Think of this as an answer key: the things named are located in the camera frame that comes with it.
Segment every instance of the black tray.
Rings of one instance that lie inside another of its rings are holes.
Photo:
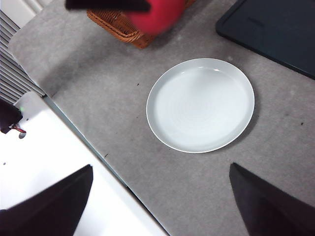
[[[238,0],[217,33],[315,79],[315,0]]]

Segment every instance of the radiator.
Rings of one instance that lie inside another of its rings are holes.
[[[0,97],[10,103],[15,103],[28,91],[34,91],[39,96],[45,95],[7,50],[10,39],[19,27],[2,11],[0,25]]]

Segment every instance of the gray table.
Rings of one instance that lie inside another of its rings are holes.
[[[315,81],[218,36],[215,22],[234,2],[197,0],[171,31],[139,50],[55,0],[9,45],[29,76],[174,236],[246,235],[229,183],[231,162],[315,206]],[[145,114],[159,76],[193,58],[234,64],[256,96],[245,132],[206,154],[169,149],[150,131]]]

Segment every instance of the brown wicker basket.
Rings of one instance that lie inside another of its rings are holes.
[[[196,0],[185,0],[185,8]],[[137,48],[146,48],[155,38],[140,32],[121,11],[94,10],[87,11],[88,17],[122,42],[132,43]]]

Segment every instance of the plate rim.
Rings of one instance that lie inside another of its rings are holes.
[[[223,145],[221,145],[221,146],[219,146],[219,147],[212,148],[212,149],[207,149],[207,150],[203,150],[203,151],[182,150],[182,149],[173,147],[173,146],[167,144],[166,142],[164,142],[164,141],[155,133],[154,129],[152,129],[152,126],[151,126],[150,120],[149,120],[149,116],[148,116],[148,103],[149,103],[149,99],[150,99],[150,97],[151,97],[151,94],[152,94],[153,89],[155,88],[156,84],[160,81],[160,79],[161,79],[166,73],[168,73],[170,70],[174,69],[175,67],[177,67],[177,66],[179,66],[179,65],[181,65],[181,64],[183,64],[183,63],[186,63],[186,62],[189,62],[189,61],[192,61],[192,60],[203,60],[203,59],[206,59],[206,60],[210,59],[210,60],[216,60],[216,61],[220,61],[220,62],[223,62],[223,63],[227,63],[227,64],[229,64],[230,66],[235,67],[239,72],[241,72],[241,74],[246,78],[247,82],[249,83],[250,88],[251,88],[251,92],[252,92],[253,106],[252,106],[252,110],[251,110],[251,115],[249,116],[249,119],[248,119],[248,121],[246,122],[246,125],[244,126],[244,128],[239,132],[239,134],[237,134],[237,135],[235,136],[235,138],[231,139],[229,142],[227,142],[227,143],[225,143],[225,144],[223,144]],[[176,150],[176,151],[180,151],[180,152],[184,152],[184,153],[190,153],[190,154],[200,154],[200,153],[207,153],[207,152],[212,152],[212,151],[221,149],[221,148],[223,148],[223,147],[229,145],[229,144],[230,144],[231,142],[233,142],[234,140],[236,140],[236,139],[245,131],[245,129],[248,127],[250,121],[252,120],[252,116],[253,116],[253,113],[254,113],[254,109],[255,109],[255,93],[254,93],[254,90],[253,90],[253,88],[252,88],[252,84],[251,84],[250,80],[249,80],[248,77],[243,73],[243,71],[241,71],[238,67],[234,66],[233,64],[231,64],[231,63],[229,63],[229,62],[227,62],[227,61],[224,61],[224,60],[220,60],[220,59],[216,59],[216,58],[194,58],[194,59],[190,59],[190,60],[183,61],[183,62],[181,62],[181,63],[179,63],[179,64],[177,64],[177,65],[175,65],[175,66],[169,68],[167,71],[165,71],[165,72],[157,79],[157,81],[153,84],[153,86],[152,86],[152,88],[151,88],[151,90],[150,90],[150,92],[149,92],[148,98],[147,98],[146,116],[147,116],[148,125],[149,125],[149,127],[150,127],[152,133],[153,133],[153,134],[155,135],[155,137],[157,137],[157,139],[158,139],[160,142],[162,142],[164,145],[166,145],[167,147],[169,147],[169,148],[171,148],[171,149],[174,149],[174,150]]]

